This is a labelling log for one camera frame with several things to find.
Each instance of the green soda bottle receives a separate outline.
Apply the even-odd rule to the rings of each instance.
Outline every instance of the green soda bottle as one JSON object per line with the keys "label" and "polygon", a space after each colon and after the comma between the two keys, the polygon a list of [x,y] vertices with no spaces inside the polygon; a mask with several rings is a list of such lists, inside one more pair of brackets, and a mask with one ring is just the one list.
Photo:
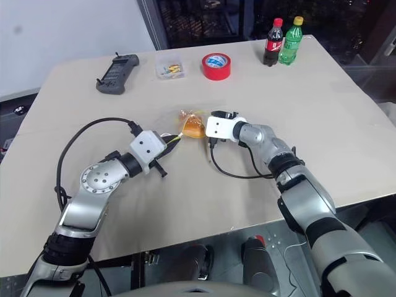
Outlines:
{"label": "green soda bottle", "polygon": [[279,54],[279,62],[282,64],[290,65],[296,59],[299,43],[303,39],[303,21],[303,17],[295,17],[293,26],[286,33],[285,45]]}

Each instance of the table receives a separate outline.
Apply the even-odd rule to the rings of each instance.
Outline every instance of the table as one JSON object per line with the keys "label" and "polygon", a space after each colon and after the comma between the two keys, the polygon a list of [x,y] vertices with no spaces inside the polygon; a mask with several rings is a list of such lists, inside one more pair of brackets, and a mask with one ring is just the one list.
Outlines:
{"label": "table", "polygon": [[[263,66],[263,47],[263,41],[247,41],[173,49],[187,77],[172,81],[155,77],[155,55],[161,53],[139,54],[140,66],[120,96],[95,89],[110,57],[56,67],[0,166],[0,276],[25,273],[41,251],[59,218],[53,191],[59,154],[82,125],[101,117],[133,119],[163,133],[176,129],[181,108],[238,111],[296,145],[337,207],[395,193],[396,128],[377,105],[314,37],[304,37],[291,66]],[[202,75],[200,60],[211,52],[231,57],[228,79],[212,82]],[[83,134],[64,161],[68,194],[75,194],[85,167],[113,150],[126,152],[131,140],[123,123],[99,124]],[[245,149],[221,142],[215,154],[225,170],[254,174]],[[221,175],[207,161],[204,140],[183,139],[160,163],[166,178],[140,174],[114,194],[94,259],[282,219],[274,182]]]}

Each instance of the remote control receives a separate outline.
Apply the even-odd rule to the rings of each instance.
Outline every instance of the remote control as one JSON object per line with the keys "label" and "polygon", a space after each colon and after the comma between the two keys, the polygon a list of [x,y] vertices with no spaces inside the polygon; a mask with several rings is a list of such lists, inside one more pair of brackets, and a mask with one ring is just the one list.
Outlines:
{"label": "remote control", "polygon": [[116,52],[116,55],[102,79],[97,79],[97,90],[101,93],[113,95],[124,93],[125,81],[132,69],[139,65],[139,58],[135,54],[120,56]]}

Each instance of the white wall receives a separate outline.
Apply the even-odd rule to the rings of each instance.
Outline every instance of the white wall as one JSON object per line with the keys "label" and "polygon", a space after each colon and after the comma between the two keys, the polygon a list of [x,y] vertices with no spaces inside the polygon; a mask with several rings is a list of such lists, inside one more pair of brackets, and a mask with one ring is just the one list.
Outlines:
{"label": "white wall", "polygon": [[62,61],[149,50],[136,0],[0,0],[0,101]]}

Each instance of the plastic container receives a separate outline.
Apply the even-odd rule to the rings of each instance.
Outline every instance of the plastic container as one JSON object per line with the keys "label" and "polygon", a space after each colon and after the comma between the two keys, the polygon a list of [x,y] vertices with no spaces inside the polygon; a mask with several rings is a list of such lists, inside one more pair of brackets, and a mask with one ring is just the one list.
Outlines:
{"label": "plastic container", "polygon": [[161,54],[155,57],[155,72],[161,80],[179,79],[186,76],[178,54]]}

